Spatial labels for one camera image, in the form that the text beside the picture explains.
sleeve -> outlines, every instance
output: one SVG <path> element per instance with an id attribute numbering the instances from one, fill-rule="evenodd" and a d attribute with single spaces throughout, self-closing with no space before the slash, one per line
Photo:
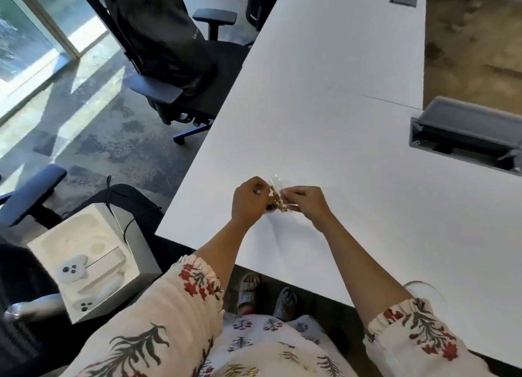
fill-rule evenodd
<path id="1" fill-rule="evenodd" d="M 422 299 L 403 301 L 378 315 L 368 325 L 364 345 L 384 377 L 493 376 Z"/>
<path id="2" fill-rule="evenodd" d="M 222 308 L 212 268 L 195 255 L 183 256 L 99 328 L 62 376 L 197 375 L 223 329 Z"/>

woman's right hand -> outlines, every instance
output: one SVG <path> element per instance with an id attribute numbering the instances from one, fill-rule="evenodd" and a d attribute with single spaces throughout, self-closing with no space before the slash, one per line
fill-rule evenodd
<path id="1" fill-rule="evenodd" d="M 294 186 L 281 190 L 281 196 L 288 209 L 301 212 L 310 219 L 315 228 L 321 232 L 325 226 L 335 221 L 323 191 L 317 186 Z"/>

woman's left hand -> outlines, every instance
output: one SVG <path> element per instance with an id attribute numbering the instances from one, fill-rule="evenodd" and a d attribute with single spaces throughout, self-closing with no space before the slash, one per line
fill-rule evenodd
<path id="1" fill-rule="evenodd" d="M 232 201 L 232 221 L 240 223 L 246 229 L 258 221 L 270 204 L 271 187 L 259 176 L 255 176 L 234 192 Z"/>

black backpack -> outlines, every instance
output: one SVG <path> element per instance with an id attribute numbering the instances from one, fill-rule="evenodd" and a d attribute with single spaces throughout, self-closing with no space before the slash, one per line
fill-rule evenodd
<path id="1" fill-rule="evenodd" d="M 206 41 L 183 0 L 105 0 L 114 23 L 134 50 L 142 75 L 193 97 L 206 88 L 216 67 Z"/>

white box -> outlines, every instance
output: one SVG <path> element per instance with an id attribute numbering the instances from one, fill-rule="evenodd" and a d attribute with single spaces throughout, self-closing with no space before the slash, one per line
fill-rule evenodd
<path id="1" fill-rule="evenodd" d="M 130 223 L 133 215 L 114 205 L 110 208 L 114 215 L 103 203 L 91 204 L 28 244 L 56 281 L 73 324 L 111 312 L 161 275 L 138 224 Z M 129 223 L 125 243 L 123 231 Z M 59 267 L 81 254 L 87 256 L 87 277 L 69 284 L 59 282 Z M 73 307 L 80 299 L 99 294 L 117 274 L 123 275 L 123 283 L 107 299 L 88 311 Z"/>

